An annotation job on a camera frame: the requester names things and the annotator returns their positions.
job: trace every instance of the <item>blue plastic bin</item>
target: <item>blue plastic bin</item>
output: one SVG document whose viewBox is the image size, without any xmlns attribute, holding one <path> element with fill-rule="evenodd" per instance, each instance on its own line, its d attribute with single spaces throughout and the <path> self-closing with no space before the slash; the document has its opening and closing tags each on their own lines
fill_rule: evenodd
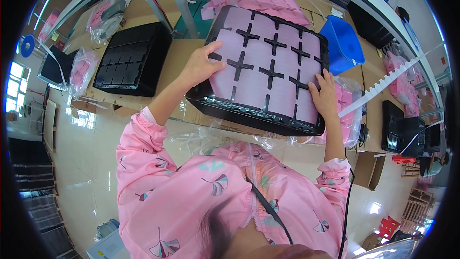
<svg viewBox="0 0 460 259">
<path fill-rule="evenodd" d="M 329 15 L 319 34 L 324 35 L 329 41 L 329 71 L 332 74 L 339 75 L 355 65 L 364 63 L 358 36 L 345 20 Z"/>
</svg>

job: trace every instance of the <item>woman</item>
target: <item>woman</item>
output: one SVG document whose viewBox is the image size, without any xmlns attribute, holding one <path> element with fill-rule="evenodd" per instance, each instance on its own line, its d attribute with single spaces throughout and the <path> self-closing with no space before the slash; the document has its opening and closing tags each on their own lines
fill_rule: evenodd
<svg viewBox="0 0 460 259">
<path fill-rule="evenodd" d="M 207 57 L 221 46 L 213 42 L 197 49 L 179 77 L 132 116 L 121 136 L 117 202 L 120 235 L 131 258 L 337 258 L 350 165 L 334 78 L 327 70 L 324 78 L 316 75 L 321 91 L 308 83 L 328 130 L 318 184 L 247 142 L 194 156 L 179 168 L 163 148 L 164 125 L 183 95 L 225 68 L 225 62 L 211 63 Z M 270 203 L 273 216 L 250 181 Z"/>
</svg>

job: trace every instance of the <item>red plastic stool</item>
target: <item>red plastic stool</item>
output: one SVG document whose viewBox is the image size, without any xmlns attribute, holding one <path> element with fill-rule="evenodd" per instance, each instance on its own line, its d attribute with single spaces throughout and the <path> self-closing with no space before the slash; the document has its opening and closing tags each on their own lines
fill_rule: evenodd
<svg viewBox="0 0 460 259">
<path fill-rule="evenodd" d="M 396 162 L 397 164 L 405 164 L 405 163 L 415 163 L 417 161 L 417 158 L 403 157 L 401 154 L 398 154 L 398 155 L 393 155 L 391 160 L 393 162 Z"/>
<path fill-rule="evenodd" d="M 399 225 L 399 222 L 390 216 L 388 216 L 387 219 L 383 218 L 382 221 L 380 221 L 379 236 L 385 239 L 390 239 Z"/>
</svg>

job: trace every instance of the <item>woman's right hand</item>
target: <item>woman's right hand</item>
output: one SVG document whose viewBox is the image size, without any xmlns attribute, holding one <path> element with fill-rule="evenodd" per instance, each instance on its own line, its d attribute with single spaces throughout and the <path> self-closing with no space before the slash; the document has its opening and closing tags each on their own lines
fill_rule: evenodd
<svg viewBox="0 0 460 259">
<path fill-rule="evenodd" d="M 311 92 L 313 103 L 316 109 L 322 115 L 325 122 L 338 119 L 337 115 L 337 95 L 335 92 L 335 81 L 332 73 L 323 69 L 324 78 L 316 74 L 321 90 L 318 91 L 313 82 L 308 82 L 308 89 Z"/>
</svg>

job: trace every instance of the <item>workbench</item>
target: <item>workbench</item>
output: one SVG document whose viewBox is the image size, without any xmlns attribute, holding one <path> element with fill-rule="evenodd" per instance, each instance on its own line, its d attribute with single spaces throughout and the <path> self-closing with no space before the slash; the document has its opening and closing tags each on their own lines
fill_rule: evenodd
<svg viewBox="0 0 460 259">
<path fill-rule="evenodd" d="M 171 24 L 174 26 L 180 18 L 180 12 L 174 0 L 158 0 Z M 319 32 L 322 26 L 325 24 L 325 20 L 320 15 L 321 12 L 325 17 L 331 14 L 331 7 L 328 4 L 333 4 L 327 0 L 313 0 L 314 4 L 307 0 L 295 0 L 301 7 L 304 14 L 307 16 L 311 25 L 309 29 Z M 89 32 L 85 31 L 86 23 L 92 9 L 89 9 L 82 14 L 80 19 L 74 26 L 74 31 L 69 38 L 66 45 L 70 44 L 70 47 L 66 53 L 71 53 L 74 50 L 79 49 L 81 46 L 87 46 L 94 49 L 97 55 L 102 58 L 106 45 L 92 44 L 90 41 Z M 133 0 L 125 10 L 126 24 L 123 29 L 139 26 L 147 23 L 157 22 L 157 17 L 153 14 L 152 9 L 144 0 Z M 351 17 L 346 12 L 345 19 L 353 26 Z M 385 67 L 383 66 L 383 58 L 381 54 L 373 47 L 369 42 L 359 37 L 362 50 L 365 56 L 365 63 L 363 65 L 357 65 L 350 70 L 340 74 L 342 77 L 352 78 L 361 85 L 363 90 L 369 89 L 375 82 L 378 82 L 380 78 L 386 75 Z M 156 93 L 159 94 L 166 86 L 168 86 L 177 76 L 187 63 L 187 60 L 192 52 L 204 45 L 203 39 L 174 39 L 169 49 L 169 53 L 166 57 Z M 86 90 L 84 98 L 92 99 L 100 102 L 108 102 L 114 106 L 121 106 L 124 108 L 124 114 L 132 114 L 138 112 L 145 106 L 147 106 L 152 98 L 130 96 L 130 95 L 117 95 L 109 94 L 92 86 L 94 77 L 91 79 L 88 88 Z M 388 89 L 384 89 L 379 95 L 367 103 L 367 115 L 362 118 L 362 123 L 365 123 L 369 129 L 369 138 L 365 145 L 358 148 L 358 151 L 372 151 L 372 152 L 383 152 L 380 148 L 381 133 L 382 133 L 382 102 L 384 100 L 392 101 L 396 106 L 403 109 L 403 106 L 390 94 Z M 190 104 L 185 98 L 181 104 L 176 107 L 172 113 L 170 119 L 180 120 L 187 123 L 199 124 L 204 126 L 210 126 L 217 119 L 202 114 L 192 104 Z M 258 130 L 248 126 L 236 124 L 233 122 L 222 120 L 220 129 L 232 130 L 236 132 L 258 135 L 258 136 L 271 136 L 279 139 L 286 139 L 281 135 L 268 134 L 266 131 Z M 305 137 L 298 137 L 298 142 L 306 141 Z"/>
</svg>

